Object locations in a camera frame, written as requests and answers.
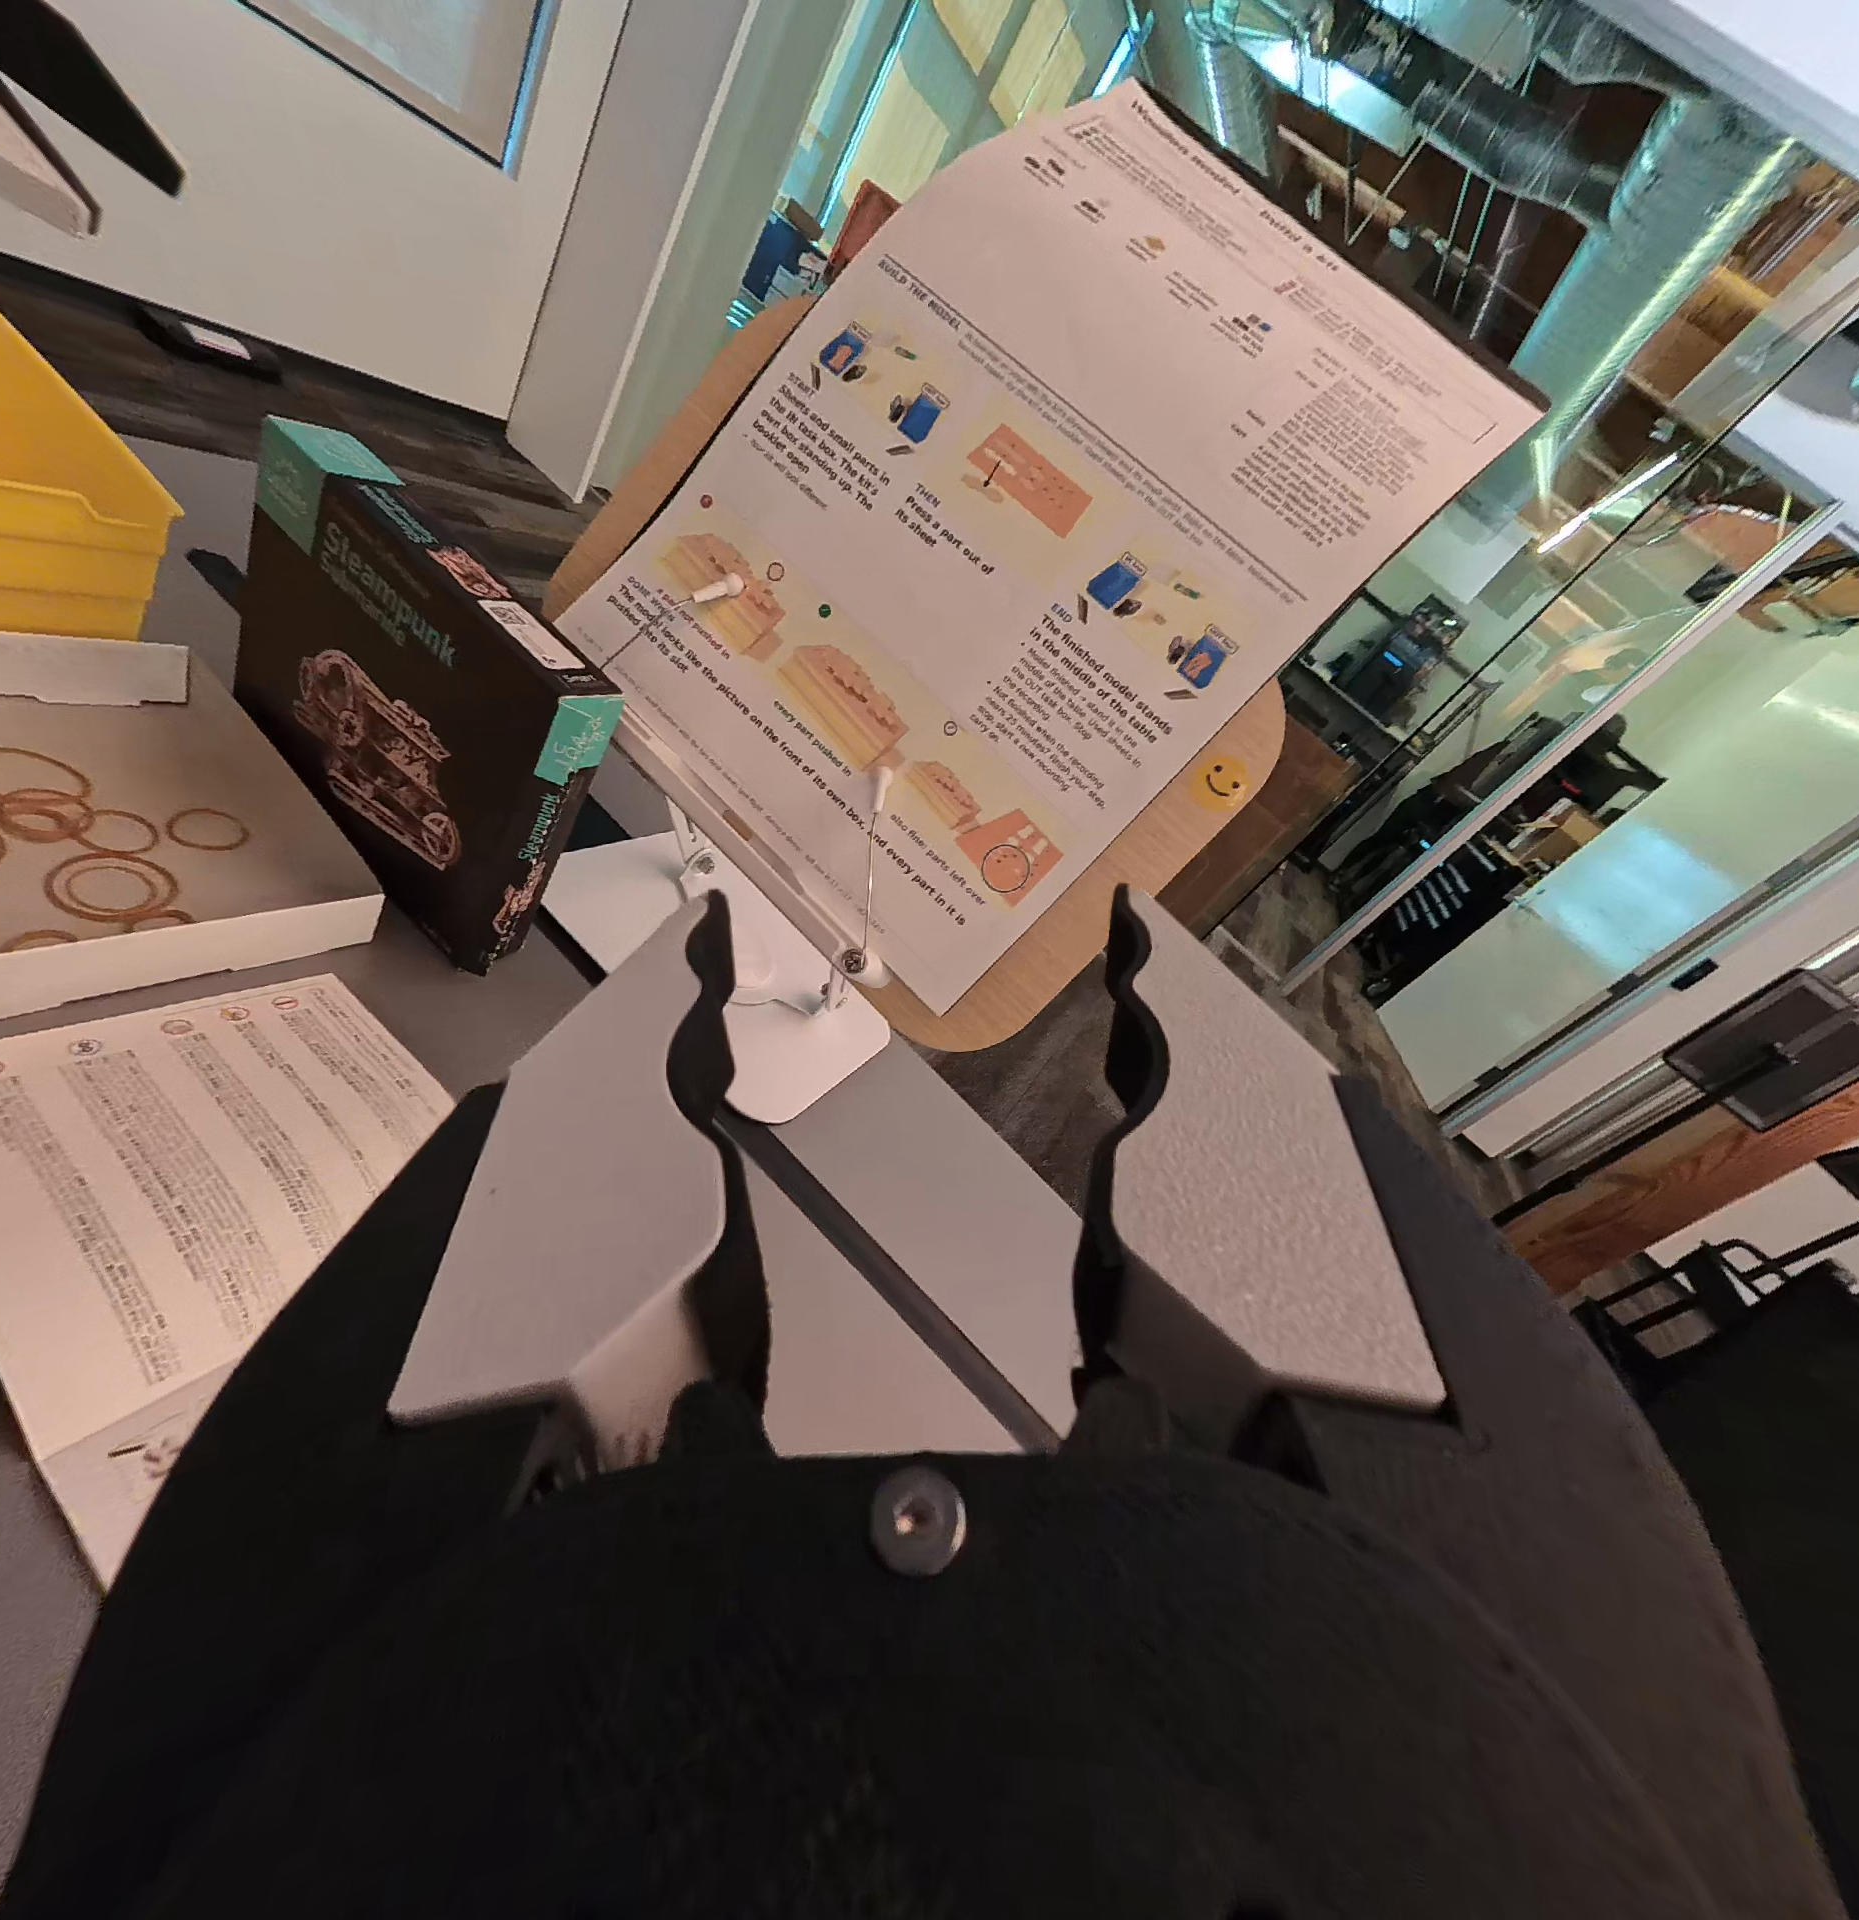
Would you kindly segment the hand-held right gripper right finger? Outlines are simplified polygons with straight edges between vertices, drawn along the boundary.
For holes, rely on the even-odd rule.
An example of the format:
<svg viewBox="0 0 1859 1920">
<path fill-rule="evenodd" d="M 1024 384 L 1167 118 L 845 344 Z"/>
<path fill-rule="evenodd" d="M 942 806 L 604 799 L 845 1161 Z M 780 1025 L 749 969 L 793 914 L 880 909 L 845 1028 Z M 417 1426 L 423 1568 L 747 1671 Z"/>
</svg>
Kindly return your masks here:
<svg viewBox="0 0 1859 1920">
<path fill-rule="evenodd" d="M 1410 1418 L 1448 1389 L 1358 1153 L 1340 1076 L 1154 896 L 1120 886 L 1078 1325 L 1091 1369 L 1230 1451 L 1300 1397 Z"/>
</svg>

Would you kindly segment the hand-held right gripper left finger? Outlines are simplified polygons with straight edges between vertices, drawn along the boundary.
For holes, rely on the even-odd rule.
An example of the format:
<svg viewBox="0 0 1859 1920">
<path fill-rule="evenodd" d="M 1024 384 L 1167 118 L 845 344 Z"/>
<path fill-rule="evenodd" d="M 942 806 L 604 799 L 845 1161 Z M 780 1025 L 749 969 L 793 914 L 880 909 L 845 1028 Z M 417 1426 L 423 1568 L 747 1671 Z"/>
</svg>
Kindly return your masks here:
<svg viewBox="0 0 1859 1920">
<path fill-rule="evenodd" d="M 394 1381 L 401 1426 L 550 1409 L 593 1470 L 699 1382 L 765 1421 L 772 1308 L 742 1153 L 724 893 L 694 898 L 510 1071 Z"/>
</svg>

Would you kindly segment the white instruction booklet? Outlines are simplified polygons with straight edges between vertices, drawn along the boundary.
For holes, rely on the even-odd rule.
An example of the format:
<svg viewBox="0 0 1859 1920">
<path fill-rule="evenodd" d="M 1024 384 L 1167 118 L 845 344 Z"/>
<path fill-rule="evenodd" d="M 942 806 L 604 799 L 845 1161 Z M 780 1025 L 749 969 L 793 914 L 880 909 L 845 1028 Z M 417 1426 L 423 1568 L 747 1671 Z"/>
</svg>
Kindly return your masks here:
<svg viewBox="0 0 1859 1920">
<path fill-rule="evenodd" d="M 332 975 L 0 1037 L 0 1388 L 100 1588 L 225 1381 L 454 1106 Z"/>
</svg>

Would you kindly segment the black model kit box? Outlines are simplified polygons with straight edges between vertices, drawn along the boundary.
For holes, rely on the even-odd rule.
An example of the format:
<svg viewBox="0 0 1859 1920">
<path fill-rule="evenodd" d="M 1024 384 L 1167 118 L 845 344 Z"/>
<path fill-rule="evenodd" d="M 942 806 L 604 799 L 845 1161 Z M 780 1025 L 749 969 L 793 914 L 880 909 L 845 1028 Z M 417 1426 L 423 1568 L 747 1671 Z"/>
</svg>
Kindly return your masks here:
<svg viewBox="0 0 1859 1920">
<path fill-rule="evenodd" d="M 293 418 L 262 427 L 235 695 L 474 975 L 526 943 L 625 710 L 366 444 Z"/>
</svg>

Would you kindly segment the white document stand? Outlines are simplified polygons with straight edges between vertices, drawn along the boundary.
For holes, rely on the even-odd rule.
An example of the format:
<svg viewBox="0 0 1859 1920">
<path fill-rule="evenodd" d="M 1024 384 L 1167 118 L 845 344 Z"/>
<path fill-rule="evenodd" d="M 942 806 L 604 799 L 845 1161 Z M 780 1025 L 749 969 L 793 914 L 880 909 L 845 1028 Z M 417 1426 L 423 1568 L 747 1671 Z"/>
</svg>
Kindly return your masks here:
<svg viewBox="0 0 1859 1920">
<path fill-rule="evenodd" d="M 735 969 L 728 1105 L 742 1117 L 790 1121 L 889 1047 L 893 1028 L 863 993 L 889 977 L 873 939 L 810 898 L 633 713 L 620 721 L 595 785 L 606 807 L 633 803 L 633 823 L 655 833 L 564 852 L 542 904 L 611 973 L 677 907 L 724 896 Z"/>
</svg>

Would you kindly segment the light wooden rounded board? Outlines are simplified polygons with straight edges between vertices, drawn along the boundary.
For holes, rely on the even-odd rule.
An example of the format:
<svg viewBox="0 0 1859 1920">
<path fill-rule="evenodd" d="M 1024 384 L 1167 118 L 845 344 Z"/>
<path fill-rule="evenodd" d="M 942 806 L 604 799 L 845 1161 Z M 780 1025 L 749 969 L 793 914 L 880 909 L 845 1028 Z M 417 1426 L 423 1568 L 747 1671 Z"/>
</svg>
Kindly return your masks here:
<svg viewBox="0 0 1859 1920">
<path fill-rule="evenodd" d="M 702 449 L 814 305 L 812 296 L 772 305 L 728 337 L 702 384 L 559 564 L 542 610 L 561 631 L 572 629 L 572 609 L 620 563 L 662 503 L 684 483 Z M 948 1014 L 934 1014 L 894 972 L 863 993 L 900 1035 L 937 1050 L 974 1053 L 1015 1037 L 1102 950 L 1112 896 L 1120 886 L 1160 898 L 1165 890 L 1178 888 L 1183 871 L 1201 862 L 1209 844 L 1227 829 L 1236 814 L 1214 814 L 1189 799 L 1193 773 L 1217 755 L 1241 757 L 1253 766 L 1256 797 L 1278 766 L 1285 735 L 1287 710 L 1272 681 L 1195 753 L 1134 825 L 1114 838 Z"/>
</svg>

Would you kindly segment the black chair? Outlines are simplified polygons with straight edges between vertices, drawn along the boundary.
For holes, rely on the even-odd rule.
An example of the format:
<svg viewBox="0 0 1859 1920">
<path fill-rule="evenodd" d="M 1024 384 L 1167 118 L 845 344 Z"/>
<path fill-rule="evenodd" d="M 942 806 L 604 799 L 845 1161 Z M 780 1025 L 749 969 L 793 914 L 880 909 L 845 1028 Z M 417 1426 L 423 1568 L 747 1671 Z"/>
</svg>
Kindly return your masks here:
<svg viewBox="0 0 1859 1920">
<path fill-rule="evenodd" d="M 1821 1163 L 1859 1202 L 1859 1148 Z M 1575 1318 L 1648 1414 L 1768 1671 L 1818 1837 L 1859 1915 L 1859 1290 L 1835 1251 L 1705 1243 Z"/>
</svg>

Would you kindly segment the black monitor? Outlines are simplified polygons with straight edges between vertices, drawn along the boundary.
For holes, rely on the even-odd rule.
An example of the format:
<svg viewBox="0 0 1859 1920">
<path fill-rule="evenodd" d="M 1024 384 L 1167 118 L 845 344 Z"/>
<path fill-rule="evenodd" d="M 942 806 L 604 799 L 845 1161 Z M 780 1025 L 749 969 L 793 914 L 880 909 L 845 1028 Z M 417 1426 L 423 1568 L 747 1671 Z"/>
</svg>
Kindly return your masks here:
<svg viewBox="0 0 1859 1920">
<path fill-rule="evenodd" d="M 1768 1133 L 1859 1083 L 1859 1001 L 1819 973 L 1785 973 L 1670 1047 L 1662 1064 Z"/>
</svg>

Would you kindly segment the group of wooden rings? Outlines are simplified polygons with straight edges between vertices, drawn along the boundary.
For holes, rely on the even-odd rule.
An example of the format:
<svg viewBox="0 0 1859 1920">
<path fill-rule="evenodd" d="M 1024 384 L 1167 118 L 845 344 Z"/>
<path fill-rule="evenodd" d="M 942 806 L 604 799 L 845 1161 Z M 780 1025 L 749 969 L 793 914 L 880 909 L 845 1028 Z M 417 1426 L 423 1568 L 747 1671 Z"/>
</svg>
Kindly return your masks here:
<svg viewBox="0 0 1859 1920">
<path fill-rule="evenodd" d="M 196 924 L 260 841 L 204 776 L 0 740 L 0 955 Z"/>
</svg>

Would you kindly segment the yellow plastic bin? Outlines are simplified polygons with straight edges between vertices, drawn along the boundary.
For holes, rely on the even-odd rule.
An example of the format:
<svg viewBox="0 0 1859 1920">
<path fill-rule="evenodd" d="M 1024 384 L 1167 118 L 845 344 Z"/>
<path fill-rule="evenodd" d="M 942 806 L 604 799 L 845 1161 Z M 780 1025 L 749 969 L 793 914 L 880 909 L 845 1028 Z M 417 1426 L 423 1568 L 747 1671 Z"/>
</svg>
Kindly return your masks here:
<svg viewBox="0 0 1859 1920">
<path fill-rule="evenodd" d="M 96 595 L 71 588 L 0 586 L 0 636 L 137 642 L 148 614 L 148 588 Z"/>
<path fill-rule="evenodd" d="M 179 505 L 0 312 L 0 530 L 160 551 Z"/>
<path fill-rule="evenodd" d="M 168 524 L 126 545 L 97 531 L 0 531 L 0 595 L 144 603 L 166 547 Z"/>
</svg>

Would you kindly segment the large printed instruction sheet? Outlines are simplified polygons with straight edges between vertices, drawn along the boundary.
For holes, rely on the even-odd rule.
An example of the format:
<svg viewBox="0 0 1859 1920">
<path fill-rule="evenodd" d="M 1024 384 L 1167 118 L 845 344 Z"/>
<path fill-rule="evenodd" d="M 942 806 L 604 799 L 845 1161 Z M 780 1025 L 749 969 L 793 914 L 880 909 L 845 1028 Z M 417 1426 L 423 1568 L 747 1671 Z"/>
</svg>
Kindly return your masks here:
<svg viewBox="0 0 1859 1920">
<path fill-rule="evenodd" d="M 559 627 L 625 751 L 929 1023 L 1545 416 L 1143 84 L 946 166 Z"/>
</svg>

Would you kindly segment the black flat floor device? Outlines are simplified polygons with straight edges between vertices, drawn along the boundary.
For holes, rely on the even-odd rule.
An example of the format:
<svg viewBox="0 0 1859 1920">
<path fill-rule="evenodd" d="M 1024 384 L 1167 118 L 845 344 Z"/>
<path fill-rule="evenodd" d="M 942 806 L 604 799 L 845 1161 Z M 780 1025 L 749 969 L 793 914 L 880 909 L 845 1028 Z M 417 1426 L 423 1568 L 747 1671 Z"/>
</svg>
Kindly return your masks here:
<svg viewBox="0 0 1859 1920">
<path fill-rule="evenodd" d="M 270 386 L 280 386 L 283 378 L 282 357 L 270 346 L 217 324 L 197 320 L 146 301 L 131 301 L 129 317 L 153 346 L 178 358 Z"/>
</svg>

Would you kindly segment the blue container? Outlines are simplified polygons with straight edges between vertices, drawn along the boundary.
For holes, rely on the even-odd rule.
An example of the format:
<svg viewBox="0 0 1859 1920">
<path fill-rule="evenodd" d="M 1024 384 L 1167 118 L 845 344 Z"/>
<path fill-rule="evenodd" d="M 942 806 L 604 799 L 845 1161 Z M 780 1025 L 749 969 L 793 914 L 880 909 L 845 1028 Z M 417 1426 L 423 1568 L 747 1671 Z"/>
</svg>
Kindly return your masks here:
<svg viewBox="0 0 1859 1920">
<path fill-rule="evenodd" d="M 765 309 L 820 295 L 831 276 L 831 246 L 817 218 L 794 200 L 777 200 L 731 303 L 728 324 L 745 325 Z"/>
</svg>

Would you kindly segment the black and white panel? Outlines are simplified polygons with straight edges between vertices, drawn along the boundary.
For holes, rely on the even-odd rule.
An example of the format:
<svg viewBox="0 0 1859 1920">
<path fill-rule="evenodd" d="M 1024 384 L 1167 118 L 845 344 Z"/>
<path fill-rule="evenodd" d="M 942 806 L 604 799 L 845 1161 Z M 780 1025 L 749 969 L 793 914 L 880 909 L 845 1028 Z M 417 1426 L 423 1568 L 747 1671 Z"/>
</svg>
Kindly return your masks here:
<svg viewBox="0 0 1859 1920">
<path fill-rule="evenodd" d="M 27 109 L 65 119 L 158 192 L 178 200 L 187 171 L 77 27 L 45 2 L 0 2 L 0 201 L 71 240 L 103 225 L 103 207 Z"/>
</svg>

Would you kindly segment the silver ventilation duct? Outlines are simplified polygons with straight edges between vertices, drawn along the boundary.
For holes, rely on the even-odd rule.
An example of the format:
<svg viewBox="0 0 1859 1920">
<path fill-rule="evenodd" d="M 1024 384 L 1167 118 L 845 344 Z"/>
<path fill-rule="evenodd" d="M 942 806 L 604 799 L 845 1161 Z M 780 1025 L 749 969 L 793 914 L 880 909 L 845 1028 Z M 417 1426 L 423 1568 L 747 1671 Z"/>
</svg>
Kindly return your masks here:
<svg viewBox="0 0 1859 1920">
<path fill-rule="evenodd" d="M 1424 84 L 1410 113 L 1446 156 L 1588 229 L 1514 358 L 1561 412 L 1606 397 L 1812 162 L 1800 140 L 1714 92 L 1666 98 L 1620 168 L 1482 78 Z"/>
</svg>

